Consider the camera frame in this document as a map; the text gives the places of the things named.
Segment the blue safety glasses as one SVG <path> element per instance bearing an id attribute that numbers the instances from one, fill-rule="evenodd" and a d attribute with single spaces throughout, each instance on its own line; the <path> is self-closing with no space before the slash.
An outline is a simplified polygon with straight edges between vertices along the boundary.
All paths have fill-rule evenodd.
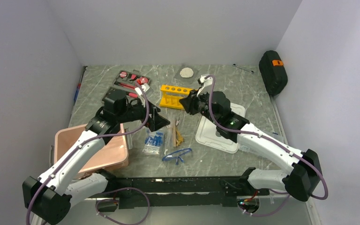
<path id="1" fill-rule="evenodd" d="M 175 165 L 184 163 L 184 159 L 192 156 L 193 150 L 191 148 L 185 148 L 176 150 L 162 157 L 162 162 L 174 162 Z"/>

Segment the bag of plastic pipettes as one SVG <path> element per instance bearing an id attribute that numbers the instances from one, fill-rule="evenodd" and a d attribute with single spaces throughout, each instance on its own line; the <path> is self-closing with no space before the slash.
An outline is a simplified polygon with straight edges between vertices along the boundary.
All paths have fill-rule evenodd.
<path id="1" fill-rule="evenodd" d="M 165 147 L 167 149 L 170 149 L 173 147 L 173 129 L 174 129 L 174 124 L 171 122 L 167 126 L 167 131 L 166 131 Z"/>

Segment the yellow rubber tubing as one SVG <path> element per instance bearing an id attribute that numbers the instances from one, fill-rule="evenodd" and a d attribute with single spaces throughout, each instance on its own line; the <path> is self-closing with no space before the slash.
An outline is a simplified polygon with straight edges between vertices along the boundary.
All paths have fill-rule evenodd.
<path id="1" fill-rule="evenodd" d="M 179 132 L 179 130 L 176 128 L 176 147 L 180 146 L 182 142 L 184 142 L 184 138 Z"/>

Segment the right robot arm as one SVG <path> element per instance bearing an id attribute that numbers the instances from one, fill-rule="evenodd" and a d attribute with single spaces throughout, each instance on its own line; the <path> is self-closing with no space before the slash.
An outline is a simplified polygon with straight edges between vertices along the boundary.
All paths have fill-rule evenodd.
<path id="1" fill-rule="evenodd" d="M 306 202 L 310 197 L 325 200 L 328 186 L 323 178 L 318 154 L 303 152 L 267 135 L 241 115 L 234 113 L 225 94 L 215 91 L 197 95 L 197 90 L 179 100 L 191 115 L 201 114 L 211 121 L 218 133 L 234 143 L 245 145 L 280 167 L 280 170 L 249 168 L 240 181 L 240 190 L 250 195 L 257 189 L 283 190 L 293 198 Z"/>

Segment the pink plastic bin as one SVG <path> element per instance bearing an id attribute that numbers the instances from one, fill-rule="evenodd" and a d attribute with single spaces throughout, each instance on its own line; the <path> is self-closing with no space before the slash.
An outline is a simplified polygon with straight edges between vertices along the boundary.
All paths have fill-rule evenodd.
<path id="1" fill-rule="evenodd" d="M 69 127 L 58 131 L 55 135 L 54 151 L 51 151 L 51 164 L 55 164 L 74 143 L 78 140 L 81 133 L 85 130 L 85 124 Z M 110 142 L 99 150 L 91 159 L 80 169 L 75 179 L 91 175 L 98 169 L 107 171 L 120 169 L 128 166 L 128 144 L 125 136 L 113 137 Z"/>

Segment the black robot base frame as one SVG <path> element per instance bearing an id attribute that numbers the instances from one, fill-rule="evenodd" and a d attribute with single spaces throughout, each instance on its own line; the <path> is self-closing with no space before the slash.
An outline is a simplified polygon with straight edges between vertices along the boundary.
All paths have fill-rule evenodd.
<path id="1" fill-rule="evenodd" d="M 99 170 L 108 185 L 95 197 L 119 200 L 120 209 L 160 206 L 221 205 L 235 207 L 241 198 L 268 196 L 269 190 L 255 189 L 244 176 L 122 178 Z"/>

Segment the wooden test tube clamp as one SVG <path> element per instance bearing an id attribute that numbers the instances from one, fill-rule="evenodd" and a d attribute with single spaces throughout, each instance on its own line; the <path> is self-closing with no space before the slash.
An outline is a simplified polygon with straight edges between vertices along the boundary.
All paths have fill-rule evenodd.
<path id="1" fill-rule="evenodd" d="M 172 126 L 172 134 L 171 134 L 171 146 L 176 147 L 176 122 L 171 123 Z"/>

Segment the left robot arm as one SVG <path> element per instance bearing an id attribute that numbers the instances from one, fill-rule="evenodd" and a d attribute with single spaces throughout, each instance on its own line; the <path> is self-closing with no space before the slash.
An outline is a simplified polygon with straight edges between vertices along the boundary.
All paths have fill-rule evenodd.
<path id="1" fill-rule="evenodd" d="M 147 127 L 150 131 L 170 124 L 159 115 L 160 109 L 147 100 L 142 88 L 137 91 L 138 97 L 133 101 L 129 101 L 122 90 L 109 92 L 103 98 L 103 106 L 64 156 L 37 178 L 29 176 L 23 182 L 26 224 L 30 224 L 30 215 L 34 214 L 46 223 L 56 225 L 84 199 L 99 193 L 105 197 L 115 193 L 115 182 L 104 172 L 95 172 L 75 183 L 72 179 L 113 137 L 123 135 L 122 123 L 140 120 L 140 128 Z"/>

